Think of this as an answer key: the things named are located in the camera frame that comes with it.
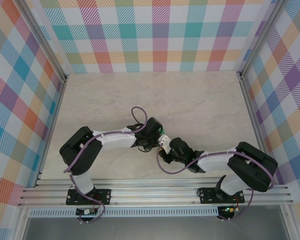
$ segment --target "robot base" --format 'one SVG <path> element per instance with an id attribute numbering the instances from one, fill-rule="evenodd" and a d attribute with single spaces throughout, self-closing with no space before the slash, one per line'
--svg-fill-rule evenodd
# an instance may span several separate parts
<path id="1" fill-rule="evenodd" d="M 201 187 L 197 190 L 197 194 L 201 204 L 243 204 L 245 202 L 243 191 L 238 191 L 232 196 L 224 194 L 222 200 L 217 197 L 215 187 Z"/>
<path id="2" fill-rule="evenodd" d="M 90 192 L 86 194 L 86 196 L 96 199 L 100 202 L 102 202 L 104 205 L 109 205 L 110 204 L 110 199 L 111 199 L 111 189 L 93 189 Z M 65 201 L 66 205 L 94 205 L 94 202 L 86 199 L 82 195 L 80 195 L 77 190 L 75 189 L 69 189 L 68 194 L 66 197 Z"/>

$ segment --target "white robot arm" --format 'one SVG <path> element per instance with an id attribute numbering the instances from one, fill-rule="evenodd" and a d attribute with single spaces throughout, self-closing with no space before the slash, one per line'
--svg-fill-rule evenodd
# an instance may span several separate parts
<path id="1" fill-rule="evenodd" d="M 142 123 L 138 123 L 127 126 L 116 131 L 117 133 L 108 135 L 103 135 L 103 132 L 99 131 L 91 131 L 85 126 L 80 128 L 61 147 L 59 152 L 63 161 L 71 166 L 82 146 L 89 139 L 100 135 L 87 145 L 76 163 L 70 168 L 76 187 L 83 194 L 88 194 L 94 189 L 89 168 L 99 152 L 115 148 L 143 147 L 147 152 L 151 148 L 160 147 L 158 154 L 164 162 L 170 164 L 175 161 L 185 166 L 189 165 L 187 168 L 193 173 L 214 170 L 229 171 L 229 174 L 222 177 L 215 188 L 215 194 L 221 202 L 228 196 L 233 196 L 245 189 L 266 192 L 271 179 L 264 169 L 273 176 L 278 167 L 276 160 L 246 142 L 240 142 L 237 147 L 215 155 L 213 152 L 192 150 L 179 137 L 170 139 L 167 135 L 162 134 L 163 126 L 154 117 L 147 121 L 141 131 L 132 133 L 142 125 Z M 253 158 L 259 165 L 262 165 L 262 168 L 242 155 Z"/>

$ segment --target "aluminum rail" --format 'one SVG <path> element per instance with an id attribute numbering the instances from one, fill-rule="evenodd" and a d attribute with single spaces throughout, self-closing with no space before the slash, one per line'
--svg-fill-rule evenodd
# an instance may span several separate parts
<path id="1" fill-rule="evenodd" d="M 111 207 L 187 207 L 228 206 L 226 203 L 200 204 L 197 189 L 215 187 L 219 178 L 100 179 L 97 189 L 111 189 Z M 68 208 L 66 198 L 70 180 L 38 180 L 35 188 L 25 188 L 19 201 L 21 208 Z M 246 205 L 251 197 L 243 191 Z M 252 205 L 289 205 L 292 196 L 286 185 L 276 185 L 267 192 L 255 192 Z"/>
<path id="2" fill-rule="evenodd" d="M 40 26 L 38 25 L 35 17 L 32 14 L 32 11 L 28 7 L 27 3 L 25 2 L 25 0 L 13 0 L 13 2 L 15 3 L 15 5 L 19 9 L 20 13 L 22 14 L 23 18 L 25 19 L 26 23 L 28 24 L 32 34 L 34 35 L 38 44 L 44 51 L 49 62 L 53 66 L 53 69 L 58 74 L 58 76 L 63 80 L 63 82 L 66 82 L 67 73 L 64 72 L 64 70 L 62 69 L 53 49 L 51 48 L 48 40 L 46 39 Z"/>
<path id="3" fill-rule="evenodd" d="M 240 87 L 242 90 L 246 108 L 248 110 L 248 113 L 249 113 L 249 116 L 251 119 L 254 134 L 255 134 L 255 137 L 256 137 L 258 145 L 259 145 L 259 149 L 261 151 L 263 151 L 264 153 L 269 154 L 269 151 L 266 148 L 266 144 L 265 144 L 263 136 L 262 136 L 262 132 L 260 129 L 260 125 L 258 122 L 256 112 L 254 111 L 254 108 L 252 106 L 252 100 L 250 99 L 246 82 L 244 81 L 243 76 L 240 76 L 240 74 L 237 74 L 237 77 L 238 77 L 238 80 L 240 83 Z M 300 234 L 299 234 L 298 227 L 297 227 L 298 217 L 297 217 L 297 212 L 294 209 L 294 206 L 282 204 L 280 206 L 280 208 L 281 208 L 283 219 L 284 219 L 285 225 L 287 227 L 287 230 L 289 232 L 290 238 L 293 240 L 300 240 Z"/>
<path id="4" fill-rule="evenodd" d="M 263 29 L 261 30 L 261 33 L 257 39 L 257 42 L 252 49 L 250 55 L 248 56 L 246 63 L 242 69 L 242 76 L 243 78 L 247 76 L 247 73 L 251 69 L 251 67 L 254 65 L 261 49 L 263 48 L 264 44 L 268 40 L 268 37 L 270 36 L 272 30 L 274 29 L 279 17 L 281 16 L 281 13 L 284 11 L 286 5 L 288 4 L 289 0 L 279 0 L 276 1 L 276 4 L 272 10 L 272 13 L 268 20 L 266 21 Z"/>

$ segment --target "plaid pattern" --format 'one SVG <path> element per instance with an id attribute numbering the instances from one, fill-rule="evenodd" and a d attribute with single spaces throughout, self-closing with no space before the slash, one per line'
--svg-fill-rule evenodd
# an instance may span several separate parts
<path id="1" fill-rule="evenodd" d="M 264 0 L 40 3 L 75 73 L 111 73 L 233 70 Z"/>
<path id="2" fill-rule="evenodd" d="M 278 0 L 271 0 L 271 3 L 270 3 L 268 9 L 265 12 L 265 15 L 263 16 L 262 21 L 261 21 L 257 31 L 255 32 L 255 35 L 253 36 L 253 39 L 252 39 L 252 41 L 249 45 L 249 48 L 248 48 L 248 50 L 246 51 L 246 53 L 244 55 L 243 61 L 240 65 L 240 67 L 239 67 L 239 72 L 242 72 L 242 70 L 243 70 L 243 68 L 244 68 L 244 66 L 247 62 L 247 59 L 250 56 L 250 53 L 251 53 L 252 49 L 254 49 L 254 47 L 255 47 L 258 39 L 259 39 L 260 33 L 264 29 L 264 26 L 266 25 L 266 22 L 268 21 L 268 19 L 269 19 L 271 13 L 272 13 L 277 1 Z"/>
<path id="3" fill-rule="evenodd" d="M 28 7 L 30 8 L 30 10 L 31 10 L 31 12 L 32 12 L 32 15 L 34 16 L 34 18 L 35 18 L 37 24 L 40 26 L 41 31 L 42 31 L 43 35 L 45 36 L 47 42 L 49 43 L 49 45 L 50 45 L 52 51 L 54 52 L 54 54 L 55 54 L 57 60 L 59 61 L 59 64 L 60 64 L 60 66 L 61 66 L 63 72 L 66 73 L 66 74 L 68 74 L 69 71 L 67 70 L 67 68 L 66 68 L 66 66 L 65 66 L 65 64 L 64 64 L 63 59 L 61 58 L 59 52 L 57 51 L 57 48 L 56 48 L 54 42 L 52 41 L 51 36 L 49 35 L 46 26 L 44 26 L 42 20 L 41 20 L 40 17 L 38 16 L 38 13 L 37 13 L 37 11 L 36 11 L 36 9 L 35 9 L 33 3 L 32 3 L 32 0 L 25 0 L 25 2 L 27 3 Z"/>
<path id="4" fill-rule="evenodd" d="M 248 74 L 264 142 L 300 217 L 300 0 L 290 0 Z"/>
<path id="5" fill-rule="evenodd" d="M 0 240 L 38 170 L 61 85 L 13 0 L 0 0 Z"/>

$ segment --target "purple cable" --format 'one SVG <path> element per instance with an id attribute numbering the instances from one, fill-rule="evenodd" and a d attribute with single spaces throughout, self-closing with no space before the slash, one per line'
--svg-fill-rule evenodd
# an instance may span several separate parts
<path id="1" fill-rule="evenodd" d="M 236 155 L 242 156 L 242 157 L 250 160 L 251 162 L 253 162 L 254 164 L 256 164 L 258 167 L 260 167 L 268 175 L 268 177 L 271 179 L 271 186 L 268 187 L 268 190 L 272 189 L 275 186 L 275 184 L 276 184 L 274 177 L 271 175 L 271 173 L 264 166 L 262 166 L 259 162 L 257 162 L 256 160 L 254 160 L 252 157 L 250 157 L 250 156 L 248 156 L 248 155 L 246 155 L 244 153 L 237 152 L 237 151 L 221 151 L 221 152 L 208 153 L 208 154 L 205 154 L 203 156 L 197 157 L 196 159 L 194 159 L 193 161 L 191 161 L 188 165 L 186 165 L 184 168 L 180 169 L 179 171 L 170 172 L 170 171 L 165 170 L 161 166 L 161 164 L 160 164 L 160 161 L 159 161 L 159 152 L 160 152 L 161 147 L 162 147 L 162 145 L 158 148 L 158 150 L 156 152 L 156 162 L 157 162 L 159 168 L 163 172 L 165 172 L 166 174 L 170 174 L 170 175 L 179 174 L 179 173 L 183 172 L 184 170 L 186 170 L 187 168 L 189 168 L 193 163 L 195 163 L 195 162 L 197 162 L 197 161 L 199 161 L 201 159 L 204 159 L 204 158 L 206 158 L 208 156 L 218 156 L 218 155 L 224 155 L 224 154 L 236 154 Z M 246 205 L 245 209 L 239 215 L 234 216 L 232 219 L 237 219 L 240 216 L 242 216 L 243 213 L 246 212 L 247 209 L 249 208 L 249 206 L 251 205 L 252 199 L 254 197 L 254 190 L 253 189 L 248 189 L 248 190 L 251 190 L 251 198 L 250 198 L 248 204 Z"/>
<path id="2" fill-rule="evenodd" d="M 134 114 L 134 109 L 140 109 L 143 113 L 144 113 L 144 116 L 145 116 L 145 121 L 144 121 L 144 124 L 142 127 L 140 127 L 139 129 L 135 130 L 135 131 L 108 131 L 108 132 L 104 132 L 104 133 L 100 133 L 92 138 L 89 139 L 89 141 L 87 141 L 85 143 L 85 145 L 81 148 L 81 150 L 79 151 L 78 155 L 75 157 L 75 159 L 73 160 L 73 162 L 70 164 L 69 167 L 67 167 L 66 170 L 63 171 L 63 173 L 68 173 L 70 172 L 70 170 L 72 169 L 72 167 L 76 164 L 76 162 L 78 161 L 78 159 L 80 158 L 82 152 L 85 150 L 85 148 L 95 139 L 101 137 L 102 135 L 103 136 L 106 136 L 106 135 L 109 135 L 109 134 L 135 134 L 135 133 L 138 133 L 140 132 L 142 129 L 144 129 L 146 127 L 146 124 L 148 122 L 148 115 L 146 113 L 146 111 L 142 108 L 142 107 L 139 107 L 139 106 L 134 106 L 133 108 L 131 108 L 131 114 L 133 116 L 133 118 L 138 122 L 140 123 L 137 118 L 135 117 L 135 114 Z"/>
<path id="3" fill-rule="evenodd" d="M 86 198 L 86 199 L 88 199 L 88 200 L 90 200 L 90 201 L 93 201 L 93 202 L 95 202 L 95 203 L 100 204 L 100 205 L 103 206 L 102 212 L 101 212 L 98 216 L 94 217 L 92 220 L 90 220 L 90 221 L 88 221 L 88 222 L 85 222 L 85 223 L 87 223 L 87 224 L 88 224 L 88 223 L 92 223 L 92 222 L 98 220 L 98 219 L 105 213 L 105 211 L 106 211 L 106 206 L 105 206 L 102 202 L 100 202 L 100 201 L 98 201 L 98 200 L 96 200 L 96 199 L 93 199 L 93 198 L 91 198 L 91 197 L 85 195 L 84 193 L 82 193 L 82 192 L 79 190 L 79 188 L 77 187 L 76 182 L 75 182 L 75 180 L 74 180 L 74 177 L 73 177 L 72 174 L 71 174 L 71 168 L 76 164 L 76 162 L 78 161 L 78 159 L 79 159 L 79 157 L 81 156 L 82 152 L 85 150 L 85 148 L 86 148 L 93 140 L 95 140 L 95 139 L 97 139 L 97 138 L 99 138 L 99 137 L 101 137 L 101 136 L 105 136 L 105 135 L 109 135 L 109 134 L 135 134 L 135 133 L 140 132 L 142 129 L 144 129 L 144 128 L 146 127 L 146 125 L 147 125 L 147 122 L 148 122 L 148 115 L 147 115 L 146 111 L 145 111 L 142 107 L 134 106 L 133 108 L 131 108 L 131 114 L 132 114 L 132 117 L 134 118 L 134 120 L 135 120 L 138 124 L 139 124 L 140 122 L 137 120 L 137 118 L 136 118 L 136 116 L 135 116 L 135 114 L 134 114 L 134 109 L 140 109 L 140 110 L 144 113 L 145 120 L 144 120 L 144 124 L 143 124 L 142 127 L 138 128 L 138 129 L 135 130 L 135 131 L 108 131 L 108 132 L 104 132 L 104 133 L 98 134 L 98 135 L 96 135 L 96 136 L 90 138 L 90 139 L 85 143 L 85 145 L 81 148 L 81 150 L 79 151 L 78 155 L 75 157 L 75 159 L 74 159 L 73 162 L 70 164 L 70 166 L 69 166 L 66 170 L 63 171 L 64 173 L 70 173 L 70 179 L 71 179 L 71 181 L 72 181 L 72 183 L 73 183 L 73 185 L 74 185 L 74 188 L 75 188 L 75 190 L 76 190 L 81 196 L 83 196 L 84 198 Z"/>

